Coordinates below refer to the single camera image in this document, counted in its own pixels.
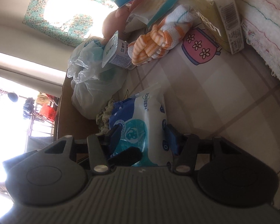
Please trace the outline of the white yogurt cup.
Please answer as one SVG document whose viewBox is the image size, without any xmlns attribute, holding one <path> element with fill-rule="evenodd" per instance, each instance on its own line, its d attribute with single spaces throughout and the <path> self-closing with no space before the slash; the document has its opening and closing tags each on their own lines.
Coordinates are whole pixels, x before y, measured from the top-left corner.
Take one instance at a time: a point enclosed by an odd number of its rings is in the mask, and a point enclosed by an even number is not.
<svg viewBox="0 0 280 224">
<path fill-rule="evenodd" d="M 118 37 L 118 31 L 114 33 L 105 45 L 102 57 L 102 67 L 104 68 L 107 64 L 113 64 L 127 70 L 135 68 L 128 55 L 128 42 L 123 41 Z"/>
</svg>

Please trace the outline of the white tissue pack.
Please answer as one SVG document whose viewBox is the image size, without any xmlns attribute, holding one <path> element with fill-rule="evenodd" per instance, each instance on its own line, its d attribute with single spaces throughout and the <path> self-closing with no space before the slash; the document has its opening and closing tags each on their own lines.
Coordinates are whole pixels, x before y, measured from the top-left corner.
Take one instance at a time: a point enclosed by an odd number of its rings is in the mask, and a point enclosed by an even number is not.
<svg viewBox="0 0 280 224">
<path fill-rule="evenodd" d="M 150 28 L 165 15 L 178 0 L 144 0 L 129 15 L 124 33 Z"/>
</svg>

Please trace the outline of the white plaid blanket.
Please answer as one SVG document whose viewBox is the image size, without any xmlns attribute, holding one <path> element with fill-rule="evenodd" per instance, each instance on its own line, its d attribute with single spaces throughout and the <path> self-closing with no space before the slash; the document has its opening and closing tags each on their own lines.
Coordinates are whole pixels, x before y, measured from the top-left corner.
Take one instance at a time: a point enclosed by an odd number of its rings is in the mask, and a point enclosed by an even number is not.
<svg viewBox="0 0 280 224">
<path fill-rule="evenodd" d="M 280 0 L 235 0 L 246 42 L 280 80 Z"/>
</svg>

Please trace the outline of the plaid cartoon bed sheet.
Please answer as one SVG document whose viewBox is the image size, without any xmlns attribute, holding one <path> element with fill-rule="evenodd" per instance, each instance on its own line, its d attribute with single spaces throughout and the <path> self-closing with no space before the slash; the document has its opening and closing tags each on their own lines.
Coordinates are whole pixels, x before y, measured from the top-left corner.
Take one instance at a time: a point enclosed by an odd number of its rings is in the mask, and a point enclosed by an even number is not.
<svg viewBox="0 0 280 224">
<path fill-rule="evenodd" d="M 196 19 L 165 57 L 129 71 L 118 92 L 124 100 L 161 85 L 167 120 L 182 133 L 223 136 L 273 168 L 279 177 L 280 81 L 251 47 L 234 55 L 219 47 Z"/>
</svg>

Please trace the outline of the gold tissue box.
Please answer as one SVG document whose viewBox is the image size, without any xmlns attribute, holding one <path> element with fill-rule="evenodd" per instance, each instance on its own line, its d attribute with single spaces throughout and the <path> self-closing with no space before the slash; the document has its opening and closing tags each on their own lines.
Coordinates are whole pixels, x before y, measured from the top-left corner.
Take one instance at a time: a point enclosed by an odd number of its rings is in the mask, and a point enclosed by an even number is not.
<svg viewBox="0 0 280 224">
<path fill-rule="evenodd" d="M 235 54 L 244 49 L 241 21 L 235 0 L 189 0 L 214 40 Z"/>
</svg>

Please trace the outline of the orange striped knotted cloth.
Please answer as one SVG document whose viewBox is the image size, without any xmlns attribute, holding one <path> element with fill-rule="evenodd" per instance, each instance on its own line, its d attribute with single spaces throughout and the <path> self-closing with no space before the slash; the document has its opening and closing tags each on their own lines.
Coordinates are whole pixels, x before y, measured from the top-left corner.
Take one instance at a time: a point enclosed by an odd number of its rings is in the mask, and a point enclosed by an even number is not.
<svg viewBox="0 0 280 224">
<path fill-rule="evenodd" d="M 193 21 L 190 5 L 177 6 L 160 23 L 154 24 L 150 32 L 140 35 L 128 45 L 132 64 L 140 66 L 164 57 L 183 40 Z"/>
</svg>

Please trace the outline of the white tied plastic bag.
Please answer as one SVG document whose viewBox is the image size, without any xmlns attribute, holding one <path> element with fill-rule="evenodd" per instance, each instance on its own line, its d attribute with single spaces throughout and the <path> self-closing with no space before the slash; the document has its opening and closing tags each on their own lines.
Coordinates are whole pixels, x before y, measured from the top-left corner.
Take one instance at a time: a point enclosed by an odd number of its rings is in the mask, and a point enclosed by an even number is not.
<svg viewBox="0 0 280 224">
<path fill-rule="evenodd" d="M 74 90 L 72 104 L 87 119 L 96 119 L 126 80 L 127 70 L 108 64 L 102 67 L 102 39 L 91 37 L 78 45 L 68 60 L 67 77 Z"/>
</svg>

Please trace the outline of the red plastic bag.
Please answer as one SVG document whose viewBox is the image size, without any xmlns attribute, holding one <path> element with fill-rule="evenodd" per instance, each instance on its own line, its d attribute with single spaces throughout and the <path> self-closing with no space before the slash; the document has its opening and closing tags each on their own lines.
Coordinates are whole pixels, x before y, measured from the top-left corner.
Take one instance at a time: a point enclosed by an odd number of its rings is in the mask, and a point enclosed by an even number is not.
<svg viewBox="0 0 280 224">
<path fill-rule="evenodd" d="M 46 93 L 40 93 L 36 100 L 37 103 L 41 105 L 39 114 L 45 117 L 47 120 L 54 122 L 59 100 L 60 99 L 58 97 Z"/>
</svg>

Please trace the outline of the pink plush pig doll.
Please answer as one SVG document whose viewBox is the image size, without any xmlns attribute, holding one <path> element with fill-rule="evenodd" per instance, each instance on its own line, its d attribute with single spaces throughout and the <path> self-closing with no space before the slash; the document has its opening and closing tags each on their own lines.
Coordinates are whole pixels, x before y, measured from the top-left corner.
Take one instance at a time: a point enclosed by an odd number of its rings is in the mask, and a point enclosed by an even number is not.
<svg viewBox="0 0 280 224">
<path fill-rule="evenodd" d="M 107 15 L 102 25 L 103 39 L 101 44 L 106 45 L 115 32 L 118 31 L 118 38 L 127 40 L 130 33 L 125 33 L 127 19 L 130 13 L 142 2 L 143 0 L 134 0 L 131 6 L 124 5 Z"/>
</svg>

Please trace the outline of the blue wet wipes pack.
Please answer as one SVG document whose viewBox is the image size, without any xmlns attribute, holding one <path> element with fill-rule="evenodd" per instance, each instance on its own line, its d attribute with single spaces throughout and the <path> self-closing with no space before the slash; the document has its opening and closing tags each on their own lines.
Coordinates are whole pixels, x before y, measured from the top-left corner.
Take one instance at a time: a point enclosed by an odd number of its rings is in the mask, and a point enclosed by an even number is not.
<svg viewBox="0 0 280 224">
<path fill-rule="evenodd" d="M 161 85 L 113 104 L 109 126 L 120 125 L 121 137 L 113 153 L 137 147 L 143 156 L 134 166 L 170 166 L 173 156 L 165 139 L 167 115 Z"/>
</svg>

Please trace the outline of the brown cardboard box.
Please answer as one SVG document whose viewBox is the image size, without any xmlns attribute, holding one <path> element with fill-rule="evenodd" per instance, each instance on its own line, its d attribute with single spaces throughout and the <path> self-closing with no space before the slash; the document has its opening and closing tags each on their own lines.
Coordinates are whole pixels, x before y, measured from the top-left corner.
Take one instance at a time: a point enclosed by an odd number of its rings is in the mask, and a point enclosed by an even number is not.
<svg viewBox="0 0 280 224">
<path fill-rule="evenodd" d="M 71 81 L 71 78 L 65 77 L 55 117 L 54 140 L 65 135 L 72 135 L 76 140 L 83 140 L 99 132 L 96 121 L 85 118 L 73 106 Z"/>
</svg>

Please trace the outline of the floral teal curtain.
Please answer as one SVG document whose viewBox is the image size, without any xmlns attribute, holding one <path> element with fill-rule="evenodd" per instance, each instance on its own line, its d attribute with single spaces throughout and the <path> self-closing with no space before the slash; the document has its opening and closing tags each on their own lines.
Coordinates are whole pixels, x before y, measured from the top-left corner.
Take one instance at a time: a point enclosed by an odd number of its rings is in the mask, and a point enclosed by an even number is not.
<svg viewBox="0 0 280 224">
<path fill-rule="evenodd" d="M 115 0 L 31 0 L 23 24 L 76 47 L 91 36 L 102 38 L 102 24 L 118 7 Z"/>
</svg>

